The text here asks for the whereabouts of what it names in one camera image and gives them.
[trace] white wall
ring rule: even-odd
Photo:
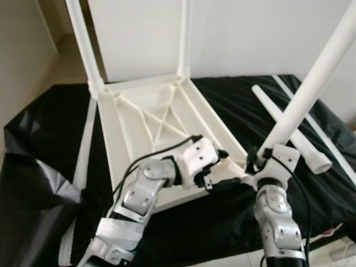
[[[56,56],[35,0],[0,0],[0,152],[3,126],[24,106]]]
[[[193,77],[294,73],[303,78],[350,0],[193,3]],[[176,71],[181,1],[89,4],[109,81]],[[351,51],[322,97],[344,121],[355,116],[355,72]]]

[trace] black cylinder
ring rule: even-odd
[[[305,260],[298,258],[266,258],[268,267],[306,267]]]

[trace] floor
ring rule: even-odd
[[[99,70],[102,77],[105,75],[105,70],[103,67],[102,59],[100,56],[100,50],[95,38],[93,38],[93,48],[95,50],[95,55],[98,62]],[[60,53],[60,58],[57,64],[54,66],[53,70],[48,75],[47,79],[44,81],[42,87],[39,89],[38,94],[42,94],[52,85],[59,83],[86,83],[87,78],[85,75],[85,70],[80,58],[80,53],[76,45],[76,40],[73,35],[64,36],[60,43],[58,44],[58,51]],[[356,256],[347,258],[345,260],[332,262],[329,253],[330,251],[344,248],[350,240],[338,240],[325,246],[317,251],[311,252],[310,265],[313,267],[355,267],[356,266]],[[248,267],[259,267],[260,260],[263,256],[263,251],[255,251],[253,253],[242,254],[238,256],[232,256],[225,259],[213,260],[207,263],[194,265],[195,267],[215,267],[215,266],[248,266]]]

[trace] black plastic sheet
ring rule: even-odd
[[[281,78],[292,91],[299,87],[300,82],[294,76],[286,75]],[[245,150],[253,146],[259,147],[275,124],[252,93],[252,85],[260,85],[282,109],[289,102],[287,96],[270,76],[202,78],[194,79],[193,82]],[[71,182],[88,102],[87,85],[52,87],[5,127],[7,151],[26,156],[32,162],[26,163],[26,166],[34,164],[36,160],[41,160]],[[355,170],[354,134],[320,101],[313,107],[311,115]],[[325,153],[333,162],[333,167],[329,171],[316,176],[309,171],[304,160],[300,159],[295,171],[303,182],[311,202],[313,235],[318,235],[339,223],[354,220],[356,188],[309,124],[304,121],[299,129],[319,151]],[[6,155],[0,176],[0,192],[3,190],[4,181],[9,182],[21,177],[19,174],[3,175],[4,170],[10,168],[7,167],[8,156]],[[14,162],[13,165],[9,165],[12,166],[10,170],[23,168],[20,164],[21,160],[19,162],[18,159],[12,160]],[[33,177],[37,177],[36,172],[32,170],[28,172],[28,176],[29,182]],[[20,189],[22,187],[21,183],[17,183],[17,186]],[[32,186],[37,188],[38,180],[33,179]],[[86,205],[76,213],[73,263],[80,260],[90,238],[94,235],[100,216],[107,207],[111,190],[100,117],[97,112],[89,158],[87,187],[82,191]],[[260,249],[259,227],[253,216],[255,196],[256,192],[252,188],[240,185],[227,192],[205,196],[155,214],[139,243],[133,265],[187,266]],[[305,236],[308,222],[306,206],[301,191],[293,179],[289,181],[288,199],[293,208],[293,218]],[[3,207],[5,202],[3,199],[0,200],[0,205]],[[15,206],[8,211],[14,214],[19,209]],[[63,233],[63,229],[74,218],[74,212],[72,214],[69,212],[67,215],[67,217],[61,215],[58,218],[62,229],[58,229],[56,233]],[[8,233],[13,233],[15,228],[15,224],[0,222],[0,233],[4,233],[4,229],[7,229],[5,231]],[[59,234],[51,235],[51,231],[46,233],[49,233],[46,234],[48,236],[46,244],[53,244],[53,247],[59,244]],[[15,237],[15,241],[12,240],[10,235],[6,235],[5,239],[0,236],[0,263],[8,260],[9,257],[2,253],[3,245],[9,243],[13,248],[16,246],[18,239]],[[28,244],[36,244],[39,248],[36,255],[46,255],[48,258],[46,266],[57,266],[55,248],[51,250],[52,253],[47,253],[41,250],[46,247],[43,242],[37,243],[35,239],[31,239],[30,235],[26,240]],[[23,252],[29,253],[31,249],[29,245],[27,249],[23,249]],[[14,251],[13,258],[22,258],[24,254],[19,250],[12,251]],[[36,263],[10,266],[41,265]]]

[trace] black tablecloth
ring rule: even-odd
[[[281,78],[292,91],[300,85],[292,75]],[[275,124],[252,93],[252,85],[261,86],[282,109],[289,102],[270,76],[200,78],[193,82],[245,150],[259,147]],[[75,214],[73,263],[80,260],[94,235],[112,190],[98,112],[87,187],[82,192],[84,201],[75,202],[73,196],[53,190],[50,186],[53,181],[37,166],[38,162],[44,162],[72,182],[89,98],[87,85],[55,85],[4,128],[6,154],[0,174],[0,263],[9,262],[8,267],[43,266],[43,262],[47,262],[46,266],[56,266],[61,235]],[[355,170],[356,140],[351,130],[320,101],[311,110],[311,115]],[[310,125],[303,121],[299,129],[333,162],[333,167],[320,175],[313,175],[303,159],[295,170],[311,202],[315,236],[339,223],[355,220],[356,188]],[[23,192],[27,192],[27,197],[19,198]],[[137,247],[133,266],[187,266],[261,249],[259,227],[253,216],[255,196],[256,192],[248,185],[240,185],[155,214]],[[56,201],[38,205],[39,201],[45,203],[46,197]],[[305,236],[306,204],[293,179],[289,180],[288,200],[293,218]],[[21,218],[31,218],[31,223]],[[41,225],[54,219],[58,223],[52,231],[46,230],[45,239],[27,234],[19,241],[7,235],[15,229],[20,233],[24,230],[37,233]],[[10,261],[9,257],[18,260]]]

